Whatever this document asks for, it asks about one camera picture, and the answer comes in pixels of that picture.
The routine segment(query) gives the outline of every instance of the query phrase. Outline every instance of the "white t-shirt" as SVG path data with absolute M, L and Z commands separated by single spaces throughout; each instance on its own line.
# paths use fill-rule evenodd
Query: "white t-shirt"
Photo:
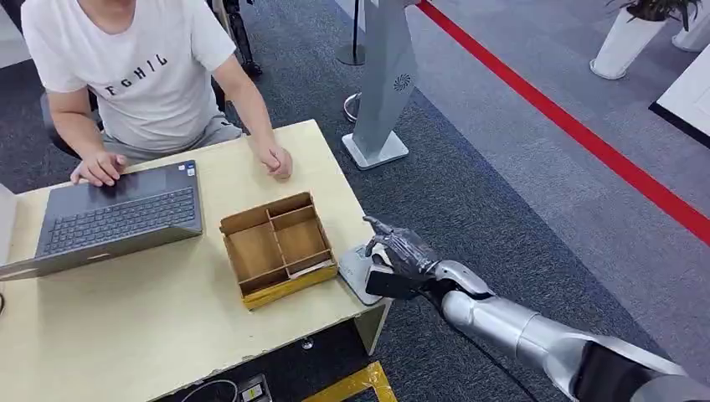
M 219 113 L 210 72 L 235 46 L 205 0 L 136 0 L 127 31 L 105 33 L 78 0 L 27 0 L 25 39 L 47 90 L 96 93 L 106 134 L 155 151 L 194 140 Z

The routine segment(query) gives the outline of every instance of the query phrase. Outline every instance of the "printed text on t-shirt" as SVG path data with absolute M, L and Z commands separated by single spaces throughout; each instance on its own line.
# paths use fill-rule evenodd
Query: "printed text on t-shirt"
M 129 78 L 121 80 L 121 86 L 123 86 L 124 88 L 129 88 L 131 85 L 133 85 L 134 82 L 146 78 L 149 74 L 155 73 L 156 69 L 163 67 L 165 64 L 167 64 L 167 59 L 161 57 L 160 54 L 156 54 L 155 60 L 146 60 L 147 68 L 145 70 L 142 66 L 138 66 L 135 70 L 133 70 L 133 74 Z M 104 89 L 111 96 L 117 95 L 116 85 L 108 85 Z

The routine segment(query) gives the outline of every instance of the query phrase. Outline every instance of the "man's right hand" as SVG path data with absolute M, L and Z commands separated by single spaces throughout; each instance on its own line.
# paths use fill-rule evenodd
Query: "man's right hand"
M 123 155 L 99 151 L 85 157 L 71 173 L 69 179 L 74 184 L 78 184 L 80 179 L 85 178 L 96 187 L 104 184 L 113 186 L 121 177 L 127 164 L 128 160 Z

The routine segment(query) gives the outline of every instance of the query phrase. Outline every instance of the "potted plant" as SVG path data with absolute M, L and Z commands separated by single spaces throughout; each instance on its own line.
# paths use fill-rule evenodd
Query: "potted plant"
M 702 52 L 710 44 L 710 7 L 701 7 L 688 30 L 684 28 L 673 37 L 673 44 L 687 52 Z
M 596 59 L 589 62 L 592 71 L 607 80 L 618 80 L 636 56 L 663 28 L 669 18 L 678 19 L 688 30 L 691 6 L 700 0 L 631 0 L 621 6 Z

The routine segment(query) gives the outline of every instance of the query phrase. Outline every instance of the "robot finger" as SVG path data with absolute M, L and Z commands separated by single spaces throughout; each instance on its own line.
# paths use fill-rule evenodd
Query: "robot finger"
M 373 230 L 378 235 L 389 235 L 394 232 L 392 226 L 382 223 L 382 221 L 373 216 L 364 216 L 363 220 L 370 223 L 373 226 Z

